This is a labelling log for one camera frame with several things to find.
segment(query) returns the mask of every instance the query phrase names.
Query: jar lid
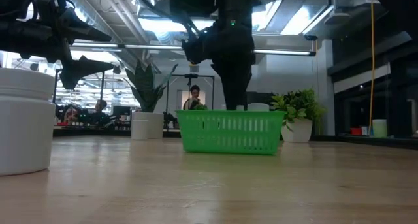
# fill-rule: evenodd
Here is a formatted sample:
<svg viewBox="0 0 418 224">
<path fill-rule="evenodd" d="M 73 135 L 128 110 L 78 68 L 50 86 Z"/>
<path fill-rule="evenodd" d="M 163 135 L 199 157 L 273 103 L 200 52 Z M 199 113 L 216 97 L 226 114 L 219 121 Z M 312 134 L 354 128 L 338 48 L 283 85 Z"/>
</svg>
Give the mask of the jar lid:
<svg viewBox="0 0 418 224">
<path fill-rule="evenodd" d="M 53 76 L 20 69 L 0 68 L 0 89 L 20 89 L 54 94 Z"/>
</svg>

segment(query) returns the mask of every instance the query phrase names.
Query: green basket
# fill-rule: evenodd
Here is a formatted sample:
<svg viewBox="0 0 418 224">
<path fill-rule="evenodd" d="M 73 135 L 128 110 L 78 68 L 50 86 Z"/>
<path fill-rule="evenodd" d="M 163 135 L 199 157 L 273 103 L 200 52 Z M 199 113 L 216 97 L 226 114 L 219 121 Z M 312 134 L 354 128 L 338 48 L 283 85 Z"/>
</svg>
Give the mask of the green basket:
<svg viewBox="0 0 418 224">
<path fill-rule="evenodd" d="M 285 112 L 177 111 L 187 152 L 274 155 Z"/>
</svg>

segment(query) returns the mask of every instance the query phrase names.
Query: table surface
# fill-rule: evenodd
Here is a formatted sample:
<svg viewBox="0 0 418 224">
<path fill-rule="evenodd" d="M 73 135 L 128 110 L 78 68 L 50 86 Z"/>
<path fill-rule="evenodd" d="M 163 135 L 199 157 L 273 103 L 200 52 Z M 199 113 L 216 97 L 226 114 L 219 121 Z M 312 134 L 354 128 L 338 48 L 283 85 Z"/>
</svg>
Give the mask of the table surface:
<svg viewBox="0 0 418 224">
<path fill-rule="evenodd" d="M 49 170 L 0 177 L 1 223 L 418 223 L 418 152 L 313 142 L 276 156 L 179 139 L 54 139 Z"/>
</svg>

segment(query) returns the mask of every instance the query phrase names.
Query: potted plant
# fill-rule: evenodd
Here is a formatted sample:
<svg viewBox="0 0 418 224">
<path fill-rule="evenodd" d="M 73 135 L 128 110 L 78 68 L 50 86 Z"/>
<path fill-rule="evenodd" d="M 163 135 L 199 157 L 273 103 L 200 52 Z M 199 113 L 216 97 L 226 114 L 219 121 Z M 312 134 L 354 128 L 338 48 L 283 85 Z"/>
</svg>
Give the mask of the potted plant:
<svg viewBox="0 0 418 224">
<path fill-rule="evenodd" d="M 272 97 L 276 110 L 283 110 L 281 134 L 285 142 L 307 143 L 312 133 L 312 122 L 319 123 L 325 109 L 315 99 L 313 89 L 290 91 L 286 95 Z"/>
<path fill-rule="evenodd" d="M 141 105 L 141 111 L 133 114 L 133 120 L 148 120 L 148 138 L 156 139 L 163 137 L 164 115 L 154 113 L 158 100 L 163 96 L 164 89 L 173 72 L 178 65 L 173 66 L 170 74 L 163 81 L 155 86 L 155 73 L 152 65 L 144 66 L 141 62 L 135 69 L 135 73 L 127 70 L 126 74 L 131 81 L 132 94 Z"/>
</svg>

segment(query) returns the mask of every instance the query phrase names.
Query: yellow cable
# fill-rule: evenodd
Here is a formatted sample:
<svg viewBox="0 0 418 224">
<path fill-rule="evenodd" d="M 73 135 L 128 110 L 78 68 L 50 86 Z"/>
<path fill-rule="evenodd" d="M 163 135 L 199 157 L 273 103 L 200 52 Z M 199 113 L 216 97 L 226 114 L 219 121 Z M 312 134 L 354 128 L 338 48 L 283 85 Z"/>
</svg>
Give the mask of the yellow cable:
<svg viewBox="0 0 418 224">
<path fill-rule="evenodd" d="M 374 4 L 370 3 L 370 10 L 372 11 L 372 88 L 370 90 L 370 116 L 368 119 L 368 134 L 372 130 L 372 116 L 373 116 L 373 95 L 374 95 L 374 69 L 376 67 L 376 59 L 374 53 Z"/>
</svg>

